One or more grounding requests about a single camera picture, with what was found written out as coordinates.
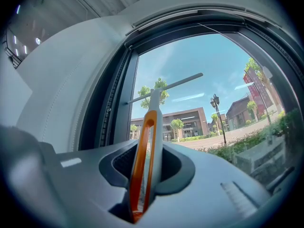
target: street lamp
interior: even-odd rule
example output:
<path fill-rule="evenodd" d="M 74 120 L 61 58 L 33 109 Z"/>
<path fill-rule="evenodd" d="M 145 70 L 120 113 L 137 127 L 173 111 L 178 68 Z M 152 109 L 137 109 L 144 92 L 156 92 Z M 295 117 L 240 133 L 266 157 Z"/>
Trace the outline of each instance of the street lamp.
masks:
<path fill-rule="evenodd" d="M 210 104 L 212 105 L 213 108 L 216 109 L 217 114 L 218 114 L 218 116 L 219 116 L 220 124 L 221 124 L 222 130 L 223 130 L 224 144 L 226 145 L 227 143 L 226 143 L 225 129 L 224 129 L 224 125 L 223 125 L 223 122 L 222 122 L 222 118 L 220 117 L 219 108 L 218 108 L 218 105 L 219 105 L 219 97 L 218 97 L 216 94 L 214 94 L 213 98 L 211 98 Z"/>

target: road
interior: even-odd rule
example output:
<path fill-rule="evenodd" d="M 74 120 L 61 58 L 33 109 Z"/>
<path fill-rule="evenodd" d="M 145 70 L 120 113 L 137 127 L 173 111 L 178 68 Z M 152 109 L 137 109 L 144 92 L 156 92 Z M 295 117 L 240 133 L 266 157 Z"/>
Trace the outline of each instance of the road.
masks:
<path fill-rule="evenodd" d="M 270 116 L 271 122 L 274 122 L 277 119 L 277 114 L 273 114 Z M 239 137 L 243 137 L 245 134 L 251 133 L 254 130 L 258 130 L 261 128 L 264 128 L 268 125 L 267 118 L 259 121 L 257 123 L 254 123 L 248 127 L 239 128 L 233 131 L 226 132 L 226 142 L 229 144 L 229 142 L 235 141 Z M 201 140 L 194 140 L 194 141 L 187 141 L 187 142 L 176 142 L 176 144 L 191 148 L 191 149 L 198 149 L 198 148 L 213 148 L 221 143 L 224 143 L 224 137 L 223 135 L 219 137 L 213 137 L 208 139 L 201 139 Z"/>

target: window glass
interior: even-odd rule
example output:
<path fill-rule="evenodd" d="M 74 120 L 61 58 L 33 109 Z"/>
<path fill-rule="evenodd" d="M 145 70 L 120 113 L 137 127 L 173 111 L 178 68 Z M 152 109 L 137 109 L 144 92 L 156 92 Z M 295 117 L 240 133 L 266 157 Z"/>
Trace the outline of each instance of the window glass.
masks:
<path fill-rule="evenodd" d="M 300 156 L 301 113 L 285 112 L 272 79 L 226 37 L 191 37 L 141 55 L 134 98 L 197 73 L 162 93 L 163 141 L 217 155 L 270 184 Z M 133 103 L 131 138 L 140 137 L 149 100 Z"/>

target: orange handle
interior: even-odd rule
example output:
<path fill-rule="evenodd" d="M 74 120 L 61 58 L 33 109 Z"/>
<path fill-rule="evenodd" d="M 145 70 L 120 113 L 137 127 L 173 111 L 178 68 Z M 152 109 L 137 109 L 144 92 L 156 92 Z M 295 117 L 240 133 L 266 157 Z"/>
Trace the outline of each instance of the orange handle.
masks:
<path fill-rule="evenodd" d="M 153 137 L 152 137 L 152 146 L 151 146 L 151 157 L 150 157 L 150 167 L 149 167 L 149 176 L 146 188 L 146 195 L 144 201 L 143 211 L 145 212 L 148 208 L 149 204 L 149 195 L 151 190 L 151 176 L 152 176 L 152 167 L 153 167 L 153 157 L 154 157 L 154 147 L 155 147 L 155 136 L 156 136 L 156 121 L 157 121 L 157 112 L 149 111 L 143 122 L 142 133 L 140 137 L 140 141 L 137 148 L 137 154 L 135 157 L 134 170 L 131 176 L 130 181 L 130 204 L 131 211 L 134 222 L 136 222 L 142 215 L 140 211 L 138 211 L 138 200 L 141 191 L 141 185 L 143 180 L 143 170 L 144 163 L 146 159 L 148 138 L 149 138 L 149 129 L 154 126 Z"/>

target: planter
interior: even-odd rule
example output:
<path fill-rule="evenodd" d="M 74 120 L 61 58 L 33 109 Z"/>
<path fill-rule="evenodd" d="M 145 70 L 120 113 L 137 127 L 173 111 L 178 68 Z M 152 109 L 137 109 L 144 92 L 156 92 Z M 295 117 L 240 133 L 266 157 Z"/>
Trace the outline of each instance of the planter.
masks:
<path fill-rule="evenodd" d="M 261 183 L 270 182 L 284 170 L 286 160 L 285 136 L 272 136 L 272 144 L 267 140 L 256 146 L 234 154 L 233 163 L 245 173 L 251 175 Z"/>

